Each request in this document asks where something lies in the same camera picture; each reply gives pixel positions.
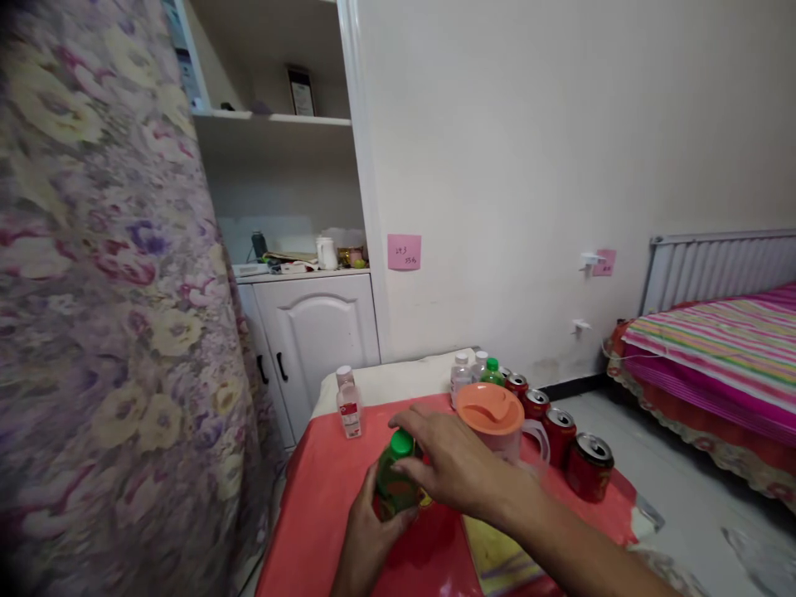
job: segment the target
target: hand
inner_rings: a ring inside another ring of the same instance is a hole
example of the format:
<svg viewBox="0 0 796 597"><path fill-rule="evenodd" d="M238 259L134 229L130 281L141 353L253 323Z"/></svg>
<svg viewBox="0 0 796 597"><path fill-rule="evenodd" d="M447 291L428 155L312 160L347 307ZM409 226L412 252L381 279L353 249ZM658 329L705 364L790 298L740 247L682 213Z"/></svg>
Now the hand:
<svg viewBox="0 0 796 597"><path fill-rule="evenodd" d="M455 415L414 404L395 415L390 427L403 427L428 454L431 465L414 458L395 463L436 500L492 524L513 508L520 488L538 488L531 475L504 462Z"/></svg>
<svg viewBox="0 0 796 597"><path fill-rule="evenodd" d="M382 522L373 512L376 469L367 470L365 482L348 511L346 539L332 585L332 597L367 597L373 590L390 549L417 517L417 508L399 512Z"/></svg>

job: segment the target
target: gray floor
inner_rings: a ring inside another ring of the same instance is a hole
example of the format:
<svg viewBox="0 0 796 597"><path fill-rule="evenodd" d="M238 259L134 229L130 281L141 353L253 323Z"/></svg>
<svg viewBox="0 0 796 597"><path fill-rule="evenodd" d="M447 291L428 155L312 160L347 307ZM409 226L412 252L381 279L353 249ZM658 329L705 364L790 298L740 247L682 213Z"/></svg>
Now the gray floor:
<svg viewBox="0 0 796 597"><path fill-rule="evenodd" d="M559 400L580 430L605 439L616 466L666 519L644 544L689 568L712 597L762 595L721 534L722 527L796 551L796 516L781 503L719 470L707 454L684 444L646 413L614 403L611 391ZM261 564L242 595L255 594Z"/></svg>

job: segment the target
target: yellow cloth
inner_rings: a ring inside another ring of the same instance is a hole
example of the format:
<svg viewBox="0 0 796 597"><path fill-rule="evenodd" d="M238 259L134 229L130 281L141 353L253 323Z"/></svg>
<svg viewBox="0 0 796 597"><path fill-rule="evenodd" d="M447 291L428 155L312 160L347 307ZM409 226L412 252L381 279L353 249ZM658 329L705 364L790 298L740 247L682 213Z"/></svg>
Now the yellow cloth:
<svg viewBox="0 0 796 597"><path fill-rule="evenodd" d="M486 597L497 597L544 574L539 565L511 537L486 522L462 516L464 534Z"/></svg>

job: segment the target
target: red tablecloth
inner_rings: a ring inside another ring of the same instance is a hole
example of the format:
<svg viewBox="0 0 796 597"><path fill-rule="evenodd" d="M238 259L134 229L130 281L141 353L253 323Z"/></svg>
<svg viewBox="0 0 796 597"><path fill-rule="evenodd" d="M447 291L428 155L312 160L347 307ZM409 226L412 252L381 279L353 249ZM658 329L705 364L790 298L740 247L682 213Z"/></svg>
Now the red tablecloth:
<svg viewBox="0 0 796 597"><path fill-rule="evenodd" d="M365 409L364 434L346 439L337 413L313 419L291 458L268 559L260 574L257 597L282 595L326 597L332 586L337 558L345 536L348 508L362 486L365 472L387 445L392 430L387 422L412 403L453 412L449 396L424 396ZM525 439L522 458L536 462L536 446ZM621 545L637 542L632 511L636 492L619 471L601 504L581 501L561 473L544 476L547 490ZM558 595L549 578L539 579L513 595ZM470 557L461 515L440 504L420 511L415 523L398 541L373 595L482 595Z"/></svg>

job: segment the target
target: green bottle cap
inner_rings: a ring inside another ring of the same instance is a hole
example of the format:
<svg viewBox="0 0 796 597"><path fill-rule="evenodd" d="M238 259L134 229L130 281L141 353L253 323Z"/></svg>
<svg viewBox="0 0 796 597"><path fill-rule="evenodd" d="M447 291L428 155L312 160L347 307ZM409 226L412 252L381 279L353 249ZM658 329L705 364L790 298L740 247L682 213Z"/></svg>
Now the green bottle cap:
<svg viewBox="0 0 796 597"><path fill-rule="evenodd" d="M398 429L390 440L390 449L397 459L408 458L415 449L415 438L408 431Z"/></svg>

